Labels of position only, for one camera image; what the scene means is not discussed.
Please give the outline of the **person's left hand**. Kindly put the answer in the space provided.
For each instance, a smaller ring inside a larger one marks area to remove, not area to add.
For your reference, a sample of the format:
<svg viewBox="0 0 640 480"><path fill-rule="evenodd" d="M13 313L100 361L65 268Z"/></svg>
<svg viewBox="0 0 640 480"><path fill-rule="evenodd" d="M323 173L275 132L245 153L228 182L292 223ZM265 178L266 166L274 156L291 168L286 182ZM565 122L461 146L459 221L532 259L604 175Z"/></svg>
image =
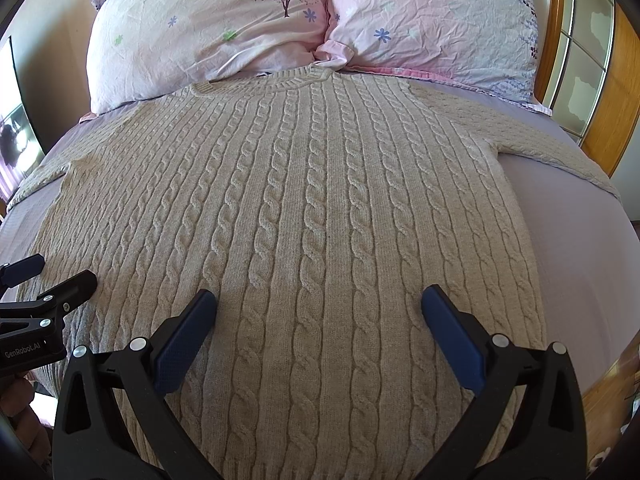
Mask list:
<svg viewBox="0 0 640 480"><path fill-rule="evenodd" d="M30 407L34 397L34 388L23 375L12 376L1 388L1 411L13 422L17 439L41 466L51 453L51 445L46 428Z"/></svg>

